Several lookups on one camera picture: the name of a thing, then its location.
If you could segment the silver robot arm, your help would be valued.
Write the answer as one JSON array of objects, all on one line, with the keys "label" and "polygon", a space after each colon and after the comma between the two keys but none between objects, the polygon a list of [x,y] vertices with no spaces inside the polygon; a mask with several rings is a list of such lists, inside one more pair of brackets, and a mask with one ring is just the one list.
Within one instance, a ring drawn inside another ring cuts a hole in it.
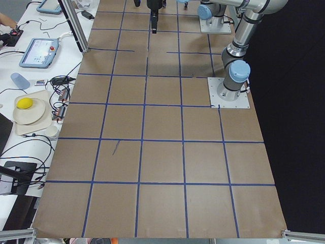
[{"label": "silver robot arm", "polygon": [[206,20],[206,26],[210,29],[221,29],[224,24],[224,12],[214,14]]},{"label": "silver robot arm", "polygon": [[232,102],[239,97],[241,87],[250,75],[250,66],[243,60],[249,41],[262,17],[281,10],[287,1],[201,1],[198,16],[208,20],[212,17],[222,17],[226,6],[244,8],[246,11],[237,26],[235,36],[221,55],[225,69],[225,78],[217,88],[218,96]]}]

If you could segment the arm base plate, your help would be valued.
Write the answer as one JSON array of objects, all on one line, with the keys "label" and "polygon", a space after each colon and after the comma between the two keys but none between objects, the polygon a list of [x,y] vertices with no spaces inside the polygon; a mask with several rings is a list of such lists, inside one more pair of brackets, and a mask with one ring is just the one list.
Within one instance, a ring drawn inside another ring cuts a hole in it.
[{"label": "arm base plate", "polygon": [[228,18],[224,14],[218,17],[211,16],[210,18],[205,15],[199,16],[199,18],[202,33],[221,35],[230,35],[232,33]]},{"label": "arm base plate", "polygon": [[249,109],[246,87],[230,91],[224,87],[223,77],[208,77],[210,106],[212,108]]}]

